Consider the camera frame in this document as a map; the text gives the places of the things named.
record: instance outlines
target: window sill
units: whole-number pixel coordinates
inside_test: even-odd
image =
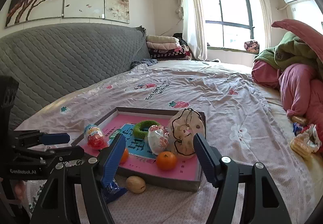
[[[225,47],[208,46],[207,49],[209,49],[209,50],[224,50],[224,51],[232,51],[232,52],[241,52],[241,53],[248,53],[248,54],[254,54],[254,55],[259,54],[259,53],[249,52],[249,51],[246,51],[246,50],[232,49],[232,48],[225,48]]]

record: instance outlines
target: stack of folded blankets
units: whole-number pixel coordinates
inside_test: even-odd
[[[178,38],[170,36],[148,35],[146,37],[150,57],[163,60],[192,60],[186,45],[180,45]]]

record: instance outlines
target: hand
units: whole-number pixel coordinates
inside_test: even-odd
[[[26,190],[25,183],[22,180],[19,181],[15,186],[15,193],[17,195],[17,199],[19,199],[21,201],[24,199],[25,190]]]

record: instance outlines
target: window pane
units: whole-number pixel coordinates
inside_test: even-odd
[[[210,46],[223,47],[223,30],[221,24],[208,24],[204,26],[204,34],[206,42]]]
[[[244,49],[244,43],[249,41],[250,29],[224,25],[224,47],[233,49]]]
[[[245,0],[221,0],[221,6],[224,22],[249,25]]]
[[[219,0],[202,0],[204,19],[209,21],[221,21]]]

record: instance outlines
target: green hair band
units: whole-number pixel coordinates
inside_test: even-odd
[[[151,127],[152,125],[159,126],[160,124],[154,120],[141,121],[133,127],[132,134],[137,138],[144,139],[148,135],[148,132],[142,131],[142,129],[145,127]]]

